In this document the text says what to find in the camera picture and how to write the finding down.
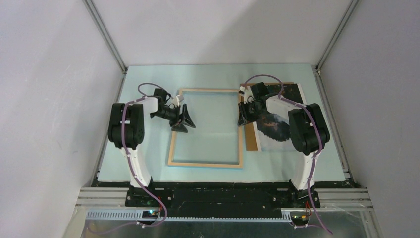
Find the brown fibreboard backing board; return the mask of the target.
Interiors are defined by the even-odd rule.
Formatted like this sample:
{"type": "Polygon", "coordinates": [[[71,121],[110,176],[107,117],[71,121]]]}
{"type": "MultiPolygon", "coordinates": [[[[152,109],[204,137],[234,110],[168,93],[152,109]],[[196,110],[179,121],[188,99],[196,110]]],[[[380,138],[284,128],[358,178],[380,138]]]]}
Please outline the brown fibreboard backing board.
{"type": "MultiPolygon", "coordinates": [[[[254,85],[255,83],[249,83],[249,84],[244,84],[241,83],[240,84],[240,89],[241,88],[249,88],[252,85],[254,85]]],[[[265,85],[267,85],[267,87],[281,87],[280,83],[264,83],[265,85]]],[[[286,82],[283,86],[286,85],[293,85],[295,84],[294,82],[286,82]]],[[[243,94],[239,93],[239,98],[238,98],[238,102],[243,102],[243,94]]],[[[245,144],[246,144],[246,150],[247,151],[261,151],[261,147],[260,143],[259,143],[259,138],[257,138],[257,136],[255,135],[255,131],[257,130],[256,125],[254,125],[253,123],[247,124],[244,127],[244,132],[245,132],[245,144]]]]}

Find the light wooden picture frame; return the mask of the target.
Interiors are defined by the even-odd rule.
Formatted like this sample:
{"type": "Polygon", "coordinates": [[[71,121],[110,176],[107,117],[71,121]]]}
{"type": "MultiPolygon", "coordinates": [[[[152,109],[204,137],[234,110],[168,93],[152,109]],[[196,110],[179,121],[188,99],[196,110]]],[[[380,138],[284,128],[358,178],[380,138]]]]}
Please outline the light wooden picture frame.
{"type": "Polygon", "coordinates": [[[186,97],[196,128],[188,133],[173,132],[167,164],[178,167],[243,167],[243,129],[237,125],[235,89],[188,89],[186,97]]]}

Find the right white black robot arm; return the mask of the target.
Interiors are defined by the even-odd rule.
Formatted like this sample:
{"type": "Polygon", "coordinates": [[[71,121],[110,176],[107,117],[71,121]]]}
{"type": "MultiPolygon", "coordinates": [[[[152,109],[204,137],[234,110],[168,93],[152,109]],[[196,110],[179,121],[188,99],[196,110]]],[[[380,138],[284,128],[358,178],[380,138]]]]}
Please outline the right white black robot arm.
{"type": "Polygon", "coordinates": [[[321,108],[318,104],[303,104],[287,99],[282,92],[270,92],[263,82],[247,88],[240,86],[238,126],[262,120],[272,114],[288,122],[288,133],[294,148],[301,153],[295,172],[291,178],[294,190],[288,193],[288,201],[294,207],[303,206],[309,190],[314,184],[317,159],[330,140],[321,108]]]}

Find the landscape photo print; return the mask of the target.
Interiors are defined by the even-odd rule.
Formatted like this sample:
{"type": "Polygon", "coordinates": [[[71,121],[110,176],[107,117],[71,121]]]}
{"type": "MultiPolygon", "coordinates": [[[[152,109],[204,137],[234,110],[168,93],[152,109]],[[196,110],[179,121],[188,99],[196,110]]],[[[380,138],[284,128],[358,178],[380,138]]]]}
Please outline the landscape photo print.
{"type": "MultiPolygon", "coordinates": [[[[282,95],[298,103],[306,102],[300,84],[285,84],[282,95]]],[[[259,152],[295,150],[291,141],[289,121],[285,117],[274,113],[265,113],[253,123],[253,127],[259,152]]]]}

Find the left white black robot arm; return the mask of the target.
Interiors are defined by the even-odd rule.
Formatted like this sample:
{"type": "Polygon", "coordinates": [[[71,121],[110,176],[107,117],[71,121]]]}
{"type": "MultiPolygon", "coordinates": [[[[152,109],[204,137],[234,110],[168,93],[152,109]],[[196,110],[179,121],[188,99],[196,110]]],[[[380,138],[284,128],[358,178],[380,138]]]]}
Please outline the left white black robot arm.
{"type": "Polygon", "coordinates": [[[114,103],[108,125],[107,136],[128,162],[130,184],[142,188],[137,199],[144,206],[152,206],[157,199],[154,190],[147,188],[152,181],[140,145],[145,138],[145,116],[158,117],[169,122],[174,132],[187,133],[195,128],[184,97],[171,96],[162,88],[155,89],[151,96],[144,95],[127,103],[114,103]]]}

